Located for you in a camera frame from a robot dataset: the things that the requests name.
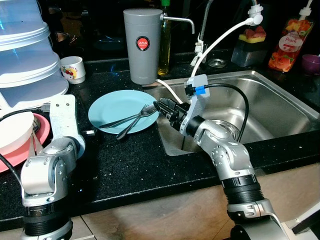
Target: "cooking oil bottle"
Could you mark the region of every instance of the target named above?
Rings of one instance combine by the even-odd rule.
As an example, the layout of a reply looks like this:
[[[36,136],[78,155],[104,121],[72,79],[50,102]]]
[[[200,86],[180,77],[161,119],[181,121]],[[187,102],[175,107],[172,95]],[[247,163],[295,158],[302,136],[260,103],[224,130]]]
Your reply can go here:
[[[161,0],[162,11],[165,15],[169,14],[170,0]],[[171,41],[171,21],[164,20],[161,26],[161,40],[159,52],[158,75],[164,76],[169,72],[170,58],[170,41]]]

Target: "blue tape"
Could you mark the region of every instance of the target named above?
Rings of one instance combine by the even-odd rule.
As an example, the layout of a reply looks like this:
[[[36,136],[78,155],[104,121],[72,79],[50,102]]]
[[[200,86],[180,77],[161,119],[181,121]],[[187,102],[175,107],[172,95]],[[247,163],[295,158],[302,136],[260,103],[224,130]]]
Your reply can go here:
[[[206,90],[205,90],[205,86],[198,86],[195,88],[195,94],[196,95],[201,95],[201,94],[205,94]]]

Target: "blue plate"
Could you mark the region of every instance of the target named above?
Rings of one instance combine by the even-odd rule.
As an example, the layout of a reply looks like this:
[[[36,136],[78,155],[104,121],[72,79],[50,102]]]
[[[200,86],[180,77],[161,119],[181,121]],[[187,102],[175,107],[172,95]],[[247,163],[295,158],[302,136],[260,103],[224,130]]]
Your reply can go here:
[[[111,123],[140,112],[145,104],[152,105],[156,99],[143,92],[135,90],[113,91],[98,98],[90,107],[88,117],[93,126],[103,132],[118,134],[134,119],[109,128],[99,128],[102,124]],[[139,132],[152,125],[158,118],[159,112],[140,118],[129,134]]]

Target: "green bottle cap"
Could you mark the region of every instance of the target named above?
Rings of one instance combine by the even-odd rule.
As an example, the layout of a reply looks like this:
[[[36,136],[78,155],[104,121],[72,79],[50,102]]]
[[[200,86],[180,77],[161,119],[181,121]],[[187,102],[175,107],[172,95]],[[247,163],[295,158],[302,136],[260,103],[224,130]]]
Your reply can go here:
[[[164,7],[170,6],[170,0],[161,0],[161,5]]]

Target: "white cable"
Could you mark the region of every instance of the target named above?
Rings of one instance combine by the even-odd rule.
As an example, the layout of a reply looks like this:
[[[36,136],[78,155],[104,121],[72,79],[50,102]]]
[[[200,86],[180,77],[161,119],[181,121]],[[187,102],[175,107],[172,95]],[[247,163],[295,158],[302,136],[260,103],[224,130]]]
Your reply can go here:
[[[246,20],[238,23],[237,25],[233,26],[232,28],[230,28],[228,31],[226,31],[224,34],[222,34],[217,40],[214,41],[214,43],[212,43],[208,49],[201,55],[201,57],[198,59],[198,61],[196,62],[191,77],[194,77],[196,75],[196,72],[200,66],[200,63],[202,62],[202,60],[207,56],[207,54],[218,44],[221,42],[222,39],[224,39],[226,36],[228,36],[230,33],[232,33],[234,30],[244,26],[244,25],[250,25],[252,24],[254,21],[254,19],[252,17],[247,18]]]
[[[162,81],[160,79],[156,79],[155,81],[157,83],[160,83],[161,85],[165,86],[169,90],[169,92],[173,95],[175,100],[177,100],[177,102],[179,104],[183,104],[184,103],[183,101],[181,101],[181,99],[178,97],[178,95],[174,92],[174,90],[167,83],[165,83],[164,81]]]

